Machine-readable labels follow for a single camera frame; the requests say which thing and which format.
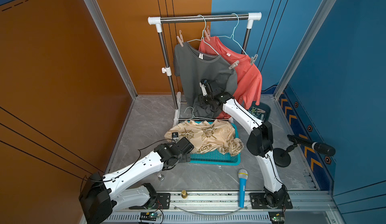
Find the red t-shirt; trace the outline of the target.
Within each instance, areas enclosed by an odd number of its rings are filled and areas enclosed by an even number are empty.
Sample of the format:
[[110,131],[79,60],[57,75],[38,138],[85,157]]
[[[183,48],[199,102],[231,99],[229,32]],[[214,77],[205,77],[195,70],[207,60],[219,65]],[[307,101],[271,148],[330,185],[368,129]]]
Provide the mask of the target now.
[[199,51],[207,55],[220,55],[230,65],[238,61],[239,64],[234,68],[237,73],[237,89],[233,97],[246,110],[249,110],[253,104],[260,103],[262,75],[256,65],[251,64],[251,58],[248,55],[229,49],[217,36],[201,42]]

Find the beige patterned cloth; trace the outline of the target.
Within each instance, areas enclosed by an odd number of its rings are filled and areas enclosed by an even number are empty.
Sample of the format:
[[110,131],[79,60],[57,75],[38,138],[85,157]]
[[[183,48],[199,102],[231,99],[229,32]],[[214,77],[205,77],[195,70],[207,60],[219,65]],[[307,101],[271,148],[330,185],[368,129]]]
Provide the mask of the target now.
[[228,121],[184,121],[173,126],[164,137],[171,139],[174,132],[178,133],[179,138],[185,137],[193,144],[193,154],[206,154],[217,150],[223,155],[229,153],[231,156],[237,156],[244,149],[243,142],[236,136],[235,128]]

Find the grey garment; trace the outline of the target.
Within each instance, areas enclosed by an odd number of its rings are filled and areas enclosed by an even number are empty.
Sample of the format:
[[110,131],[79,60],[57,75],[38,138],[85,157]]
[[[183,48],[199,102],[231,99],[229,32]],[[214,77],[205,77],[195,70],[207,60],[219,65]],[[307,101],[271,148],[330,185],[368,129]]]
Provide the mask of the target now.
[[198,97],[202,94],[200,81],[214,80],[223,91],[234,94],[237,89],[237,73],[229,70],[229,63],[220,55],[212,56],[201,53],[185,42],[181,47],[175,46],[173,63],[175,75],[181,78],[184,95],[188,106],[193,107],[194,115],[206,118],[217,118],[222,110],[211,111],[210,106],[201,107]]

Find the white clothespin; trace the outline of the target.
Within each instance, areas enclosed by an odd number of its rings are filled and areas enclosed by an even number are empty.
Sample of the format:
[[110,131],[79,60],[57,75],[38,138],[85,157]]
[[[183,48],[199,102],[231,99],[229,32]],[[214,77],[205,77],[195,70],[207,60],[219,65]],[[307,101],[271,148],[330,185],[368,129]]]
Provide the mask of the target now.
[[239,64],[240,64],[239,61],[235,61],[233,64],[231,64],[231,65],[229,66],[228,69],[229,69],[229,70],[232,70],[232,69],[236,68]]

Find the grey clothespin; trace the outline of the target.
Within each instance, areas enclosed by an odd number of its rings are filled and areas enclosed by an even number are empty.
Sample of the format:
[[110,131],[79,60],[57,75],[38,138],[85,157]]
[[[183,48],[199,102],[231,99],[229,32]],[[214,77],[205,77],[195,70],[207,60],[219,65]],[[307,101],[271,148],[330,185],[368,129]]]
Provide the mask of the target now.
[[253,57],[250,58],[250,65],[253,66],[258,58],[258,54],[255,54]]

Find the white wire hanger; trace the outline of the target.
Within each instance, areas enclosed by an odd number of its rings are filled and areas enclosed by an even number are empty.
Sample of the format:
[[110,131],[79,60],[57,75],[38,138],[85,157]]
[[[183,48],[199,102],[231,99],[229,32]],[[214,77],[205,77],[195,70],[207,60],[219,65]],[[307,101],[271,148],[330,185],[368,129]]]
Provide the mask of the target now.
[[[207,22],[204,18],[203,15],[198,15],[199,17],[201,17],[205,23],[205,26],[204,26],[204,29],[206,28],[207,26]],[[204,36],[204,29],[202,30],[202,37],[200,39],[201,42],[203,42],[204,44],[208,45],[218,56],[220,55],[209,43],[206,42],[206,39],[205,39],[205,36]]]

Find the light green wire hanger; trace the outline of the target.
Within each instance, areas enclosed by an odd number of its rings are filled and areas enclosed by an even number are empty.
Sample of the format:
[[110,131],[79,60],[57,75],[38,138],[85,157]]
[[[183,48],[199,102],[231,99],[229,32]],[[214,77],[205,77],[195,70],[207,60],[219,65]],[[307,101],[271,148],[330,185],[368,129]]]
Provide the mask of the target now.
[[240,19],[239,19],[239,16],[238,14],[236,13],[232,13],[232,15],[236,16],[236,19],[237,19],[237,23],[236,25],[234,26],[233,30],[232,30],[232,34],[230,36],[226,36],[226,35],[221,35],[221,36],[218,36],[218,38],[228,38],[228,39],[231,39],[234,43],[236,43],[240,49],[241,49],[241,53],[244,54],[244,55],[247,55],[246,51],[244,50],[244,48],[241,46],[241,44],[235,39],[235,31],[239,25],[239,22],[240,22]]

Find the pink clothespin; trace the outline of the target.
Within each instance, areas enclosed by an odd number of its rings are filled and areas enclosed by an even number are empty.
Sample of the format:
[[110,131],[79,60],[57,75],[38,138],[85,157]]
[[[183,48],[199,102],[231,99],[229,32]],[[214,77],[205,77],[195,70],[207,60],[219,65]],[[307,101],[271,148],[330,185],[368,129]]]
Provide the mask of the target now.
[[210,39],[210,29],[209,29],[209,26],[206,26],[206,28],[204,29],[204,36],[205,36],[205,39],[207,40],[207,41],[210,41],[211,39]]

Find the beige clothespin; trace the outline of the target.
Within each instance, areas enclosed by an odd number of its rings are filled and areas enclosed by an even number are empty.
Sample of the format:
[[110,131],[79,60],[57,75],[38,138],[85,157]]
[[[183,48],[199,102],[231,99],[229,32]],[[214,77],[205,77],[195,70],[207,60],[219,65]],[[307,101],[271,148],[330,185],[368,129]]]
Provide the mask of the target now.
[[184,46],[184,38],[183,38],[181,30],[179,30],[179,35],[177,35],[177,40],[178,40],[179,45],[181,47],[183,47]]

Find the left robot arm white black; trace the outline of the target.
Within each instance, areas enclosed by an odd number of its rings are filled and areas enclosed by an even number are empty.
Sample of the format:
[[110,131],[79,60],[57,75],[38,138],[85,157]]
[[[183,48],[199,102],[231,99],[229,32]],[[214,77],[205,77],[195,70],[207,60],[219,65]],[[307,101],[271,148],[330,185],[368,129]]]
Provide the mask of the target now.
[[143,158],[116,172],[94,173],[85,179],[79,202],[88,224],[100,224],[113,212],[130,207],[154,207],[157,192],[150,183],[132,188],[145,177],[172,169],[194,145],[183,137],[177,142],[162,143]]

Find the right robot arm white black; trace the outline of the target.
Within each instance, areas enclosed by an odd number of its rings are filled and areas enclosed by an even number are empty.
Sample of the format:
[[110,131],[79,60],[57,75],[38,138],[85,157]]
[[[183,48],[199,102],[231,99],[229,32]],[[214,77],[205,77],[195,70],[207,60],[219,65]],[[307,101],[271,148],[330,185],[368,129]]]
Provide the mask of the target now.
[[233,96],[223,91],[216,81],[203,79],[200,81],[202,95],[199,102],[209,105],[212,111],[222,110],[233,117],[249,134],[248,151],[259,163],[264,179],[265,202],[270,208],[285,207],[288,199],[286,186],[280,180],[273,158],[272,126],[264,122],[242,107]]

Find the teal plastic laundry basket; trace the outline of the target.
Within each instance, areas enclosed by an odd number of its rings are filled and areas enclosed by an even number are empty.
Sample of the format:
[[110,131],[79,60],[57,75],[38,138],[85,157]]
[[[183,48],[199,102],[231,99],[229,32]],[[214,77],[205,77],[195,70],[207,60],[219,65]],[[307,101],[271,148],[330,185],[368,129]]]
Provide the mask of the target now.
[[[239,138],[237,127],[234,124],[232,125],[236,130],[236,136]],[[231,156],[229,153],[223,155],[217,150],[206,154],[191,153],[191,161],[194,163],[201,163],[201,164],[219,164],[219,165],[223,164],[223,165],[236,166],[240,163],[240,154],[238,154],[237,156]]]

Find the dark teal clothespin bin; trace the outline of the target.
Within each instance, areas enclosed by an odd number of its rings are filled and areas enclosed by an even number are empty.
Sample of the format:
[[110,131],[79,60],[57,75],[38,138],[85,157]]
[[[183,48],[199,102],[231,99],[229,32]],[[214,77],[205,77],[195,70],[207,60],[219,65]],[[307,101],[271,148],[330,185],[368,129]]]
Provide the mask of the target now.
[[261,121],[267,122],[270,117],[271,108],[267,104],[261,102],[259,105],[252,104],[248,111]]

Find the metal clothes drying rack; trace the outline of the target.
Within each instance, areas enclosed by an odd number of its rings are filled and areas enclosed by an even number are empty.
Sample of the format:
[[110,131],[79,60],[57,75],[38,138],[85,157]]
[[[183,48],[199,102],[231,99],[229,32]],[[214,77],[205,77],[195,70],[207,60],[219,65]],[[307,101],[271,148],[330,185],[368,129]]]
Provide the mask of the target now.
[[[248,20],[247,30],[250,31],[253,22],[260,20],[262,14],[248,13],[247,15],[209,15],[209,16],[192,16],[192,17],[149,17],[148,23],[155,25],[157,33],[160,37],[161,49],[164,56],[167,56],[165,52],[165,45],[162,36],[162,25],[175,22],[207,22],[207,21],[226,21],[226,20]],[[183,90],[185,92],[186,102],[188,106],[195,109],[197,115],[201,115],[202,118],[217,118],[223,111],[222,107],[217,110],[211,111],[211,107],[208,104],[201,106],[199,104],[199,98],[202,97],[202,89],[199,86],[201,79],[207,78],[214,80],[219,84],[219,87],[223,91],[228,91],[229,94],[235,95],[237,90],[241,87],[241,84],[237,83],[237,67],[228,69],[229,64],[222,57],[222,55],[215,51],[214,55],[209,53],[202,53],[194,49],[189,42],[185,41],[182,44],[175,46],[175,53],[173,59],[175,75],[180,76]]]

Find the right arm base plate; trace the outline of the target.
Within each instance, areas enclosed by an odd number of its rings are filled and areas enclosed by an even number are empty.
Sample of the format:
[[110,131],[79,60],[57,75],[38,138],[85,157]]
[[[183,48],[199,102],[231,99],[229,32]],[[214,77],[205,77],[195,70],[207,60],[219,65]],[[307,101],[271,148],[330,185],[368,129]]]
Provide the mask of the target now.
[[250,193],[250,202],[253,209],[293,209],[292,201],[287,193],[283,196],[266,193]]

